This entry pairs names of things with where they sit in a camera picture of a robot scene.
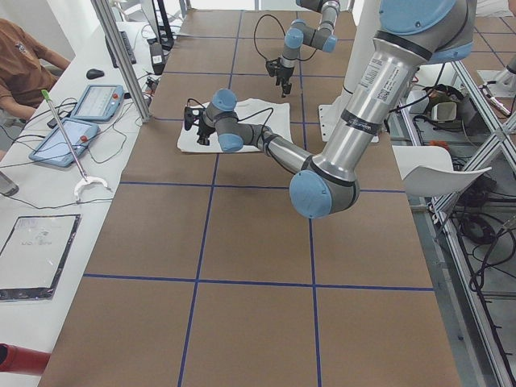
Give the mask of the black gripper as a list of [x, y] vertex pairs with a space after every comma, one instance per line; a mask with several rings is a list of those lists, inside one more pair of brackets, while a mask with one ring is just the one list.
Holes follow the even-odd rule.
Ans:
[[281, 96], [287, 97], [291, 93], [292, 84], [289, 82], [293, 75], [294, 67], [285, 67], [281, 65], [281, 69], [276, 77], [276, 86], [281, 85]]
[[202, 146], [210, 145], [210, 136], [215, 133], [215, 129], [208, 125], [204, 119], [199, 119], [198, 123], [198, 143]]

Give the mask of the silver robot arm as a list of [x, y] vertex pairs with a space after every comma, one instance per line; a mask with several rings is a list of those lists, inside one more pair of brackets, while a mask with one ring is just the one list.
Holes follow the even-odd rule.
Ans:
[[296, 1], [297, 5], [313, 10], [321, 15], [317, 28], [310, 27], [303, 19], [295, 19], [284, 38], [283, 53], [276, 60], [266, 62], [270, 77], [276, 78], [276, 85], [281, 86], [281, 96], [290, 94], [295, 65], [300, 60], [302, 45], [320, 50], [333, 52], [338, 38], [333, 34], [340, 13], [339, 1]]
[[313, 155], [235, 112], [237, 99], [220, 89], [204, 108], [186, 109], [185, 126], [198, 140], [216, 135], [223, 152], [259, 148], [293, 177], [289, 196], [296, 211], [322, 218], [351, 207], [360, 195], [355, 169], [422, 65], [465, 58], [472, 50], [474, 1], [375, 1], [364, 4], [360, 27], [372, 32], [373, 52], [327, 141]]

